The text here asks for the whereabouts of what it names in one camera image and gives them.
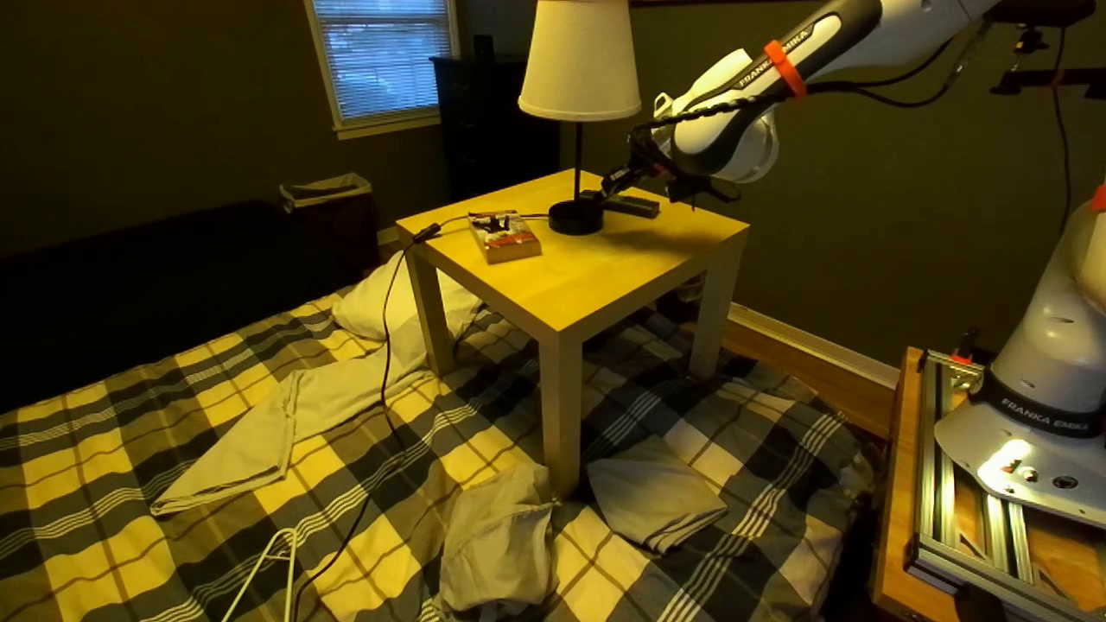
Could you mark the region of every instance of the plaid bedspread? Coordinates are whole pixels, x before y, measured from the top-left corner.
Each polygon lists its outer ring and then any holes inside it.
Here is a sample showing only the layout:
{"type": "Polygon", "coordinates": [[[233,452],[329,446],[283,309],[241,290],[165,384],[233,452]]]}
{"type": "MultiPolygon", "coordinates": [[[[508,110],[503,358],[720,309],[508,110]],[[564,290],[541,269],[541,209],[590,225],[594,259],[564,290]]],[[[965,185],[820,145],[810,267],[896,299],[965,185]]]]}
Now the plaid bedspread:
{"type": "MultiPolygon", "coordinates": [[[[279,378],[373,350],[332,326],[332,302],[0,416],[0,618],[224,618],[244,578],[236,618],[451,618],[448,500],[540,460],[534,353],[491,316],[458,372],[421,372],[390,407],[297,443],[279,484],[150,514],[279,378]]],[[[614,537],[587,492],[559,500],[554,596],[525,618],[814,616],[870,489],[857,438],[788,378],[722,358],[695,384],[683,357],[658,319],[587,341],[585,460],[660,436],[727,514],[658,558],[614,537]]]]}

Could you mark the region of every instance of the small box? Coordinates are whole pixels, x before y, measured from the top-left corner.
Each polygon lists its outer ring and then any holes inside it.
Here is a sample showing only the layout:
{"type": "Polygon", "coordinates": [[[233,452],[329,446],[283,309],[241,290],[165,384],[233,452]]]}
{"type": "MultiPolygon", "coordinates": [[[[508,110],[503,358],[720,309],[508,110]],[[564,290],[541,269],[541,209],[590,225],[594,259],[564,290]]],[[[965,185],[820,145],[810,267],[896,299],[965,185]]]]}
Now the small box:
{"type": "Polygon", "coordinates": [[[540,234],[522,223],[517,212],[471,214],[471,233],[488,264],[541,257],[540,234]]]}

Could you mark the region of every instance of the table leg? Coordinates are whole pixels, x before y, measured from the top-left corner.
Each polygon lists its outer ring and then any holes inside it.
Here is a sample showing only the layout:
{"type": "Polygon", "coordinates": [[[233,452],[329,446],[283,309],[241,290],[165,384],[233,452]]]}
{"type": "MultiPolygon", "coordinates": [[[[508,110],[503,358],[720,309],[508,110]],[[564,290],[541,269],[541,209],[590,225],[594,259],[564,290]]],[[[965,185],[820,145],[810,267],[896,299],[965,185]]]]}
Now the table leg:
{"type": "Polygon", "coordinates": [[[451,371],[451,334],[446,329],[439,269],[418,250],[408,244],[404,254],[408,254],[404,259],[408,259],[410,290],[418,304],[426,357],[428,357],[428,368],[443,378],[451,371]]]}
{"type": "Polygon", "coordinates": [[[585,411],[585,341],[540,339],[541,378],[541,452],[557,498],[569,498],[580,479],[580,411],[585,411]]]}
{"type": "Polygon", "coordinates": [[[713,378],[720,368],[722,329],[734,304],[738,243],[722,244],[701,273],[701,302],[691,346],[691,378],[713,378]]]}

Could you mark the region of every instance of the white lampshade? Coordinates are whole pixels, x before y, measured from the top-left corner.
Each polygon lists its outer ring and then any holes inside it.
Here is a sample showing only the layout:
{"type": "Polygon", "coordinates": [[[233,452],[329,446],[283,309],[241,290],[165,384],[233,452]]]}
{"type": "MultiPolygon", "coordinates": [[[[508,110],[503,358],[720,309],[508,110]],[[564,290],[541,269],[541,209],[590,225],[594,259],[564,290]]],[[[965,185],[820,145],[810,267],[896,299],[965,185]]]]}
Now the white lampshade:
{"type": "Polygon", "coordinates": [[[540,0],[517,107],[549,122],[633,117],[630,0],[540,0]]]}

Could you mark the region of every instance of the table lamp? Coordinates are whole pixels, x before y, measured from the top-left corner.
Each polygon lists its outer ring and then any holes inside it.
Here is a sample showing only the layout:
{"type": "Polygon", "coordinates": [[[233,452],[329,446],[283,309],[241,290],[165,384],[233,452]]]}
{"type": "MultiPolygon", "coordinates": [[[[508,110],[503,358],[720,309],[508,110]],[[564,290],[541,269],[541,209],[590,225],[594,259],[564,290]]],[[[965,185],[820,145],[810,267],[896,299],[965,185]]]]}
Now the table lamp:
{"type": "Polygon", "coordinates": [[[540,0],[517,107],[532,117],[572,122],[572,197],[549,209],[549,227],[600,227],[603,197],[580,194],[585,122],[640,110],[630,0],[540,0]]]}

